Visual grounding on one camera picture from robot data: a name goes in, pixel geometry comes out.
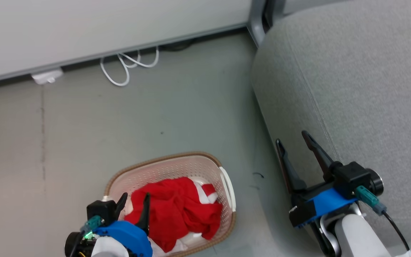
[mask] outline green led light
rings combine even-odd
[[[90,231],[88,234],[84,236],[85,239],[90,240],[93,237],[93,231]]]

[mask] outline red cloth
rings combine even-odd
[[[134,191],[131,194],[134,210],[125,216],[126,221],[133,224],[139,221],[143,200],[148,192],[151,195],[149,236],[164,252],[171,251],[176,240],[186,236],[189,231],[202,233],[202,237],[207,240],[212,239],[218,231],[222,205],[200,203],[196,186],[187,177],[147,184]]]

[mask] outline perforated basket wall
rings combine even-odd
[[[218,193],[218,202],[223,205],[220,228],[210,241],[188,245],[188,250],[170,256],[181,257],[202,251],[227,238],[235,224],[235,201],[232,185],[227,185],[221,163],[212,155],[203,152],[180,153],[173,156],[145,161],[119,171],[106,186],[105,195],[117,200],[121,194],[131,195],[148,183],[179,177],[195,177],[211,183]]]

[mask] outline grey sofa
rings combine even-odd
[[[355,0],[282,19],[258,49],[252,83],[272,140],[308,185],[322,172],[301,130],[333,159],[383,177],[380,199],[411,241],[411,0]],[[366,212],[384,244],[401,243]]]

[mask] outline basket rim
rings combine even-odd
[[[169,159],[180,158],[180,157],[187,157],[187,156],[204,156],[204,157],[209,158],[209,159],[212,160],[213,162],[215,162],[215,164],[216,164],[218,167],[221,167],[221,166],[222,166],[222,163],[220,163],[220,161],[219,161],[215,156],[211,155],[210,153],[201,152],[201,151],[178,153],[178,154],[174,154],[174,155],[169,155],[169,156],[163,156],[163,157],[159,157],[159,158],[154,158],[154,159],[151,159],[151,160],[148,160],[148,161],[143,161],[143,162],[137,163],[137,164],[135,164],[135,165],[126,167],[126,168],[120,170],[119,172],[117,172],[117,173],[109,180],[109,182],[107,183],[106,189],[104,190],[104,195],[109,195],[109,192],[110,192],[110,189],[111,189],[112,184],[113,184],[113,183],[115,182],[115,180],[116,180],[119,176],[121,176],[122,174],[125,174],[125,173],[130,172],[130,171],[132,171],[132,170],[134,170],[134,169],[137,169],[137,168],[140,168],[140,167],[142,167],[142,166],[149,165],[149,164],[152,164],[152,163],[155,163],[155,162],[166,161],[166,160],[169,160]],[[207,249],[207,248],[209,248],[209,247],[212,247],[212,246],[214,246],[214,245],[216,245],[216,244],[221,243],[224,239],[226,239],[227,237],[229,237],[229,235],[230,235],[231,232],[233,231],[234,226],[235,226],[235,220],[236,220],[236,218],[237,218],[237,213],[234,211],[234,212],[231,214],[231,222],[230,222],[230,226],[229,226],[228,230],[226,231],[225,234],[223,234],[223,235],[220,236],[219,238],[213,239],[213,240],[209,241],[209,242],[208,242],[207,244],[205,244],[205,245],[197,246],[197,247],[194,247],[194,248],[192,248],[192,249],[188,249],[188,250],[182,251],[182,252],[176,252],[176,253],[173,253],[173,254],[168,255],[168,256],[169,256],[169,257],[184,257],[184,256],[187,256],[187,255],[196,253],[196,252],[200,252],[200,251],[202,251],[202,250],[204,250],[204,249]]]

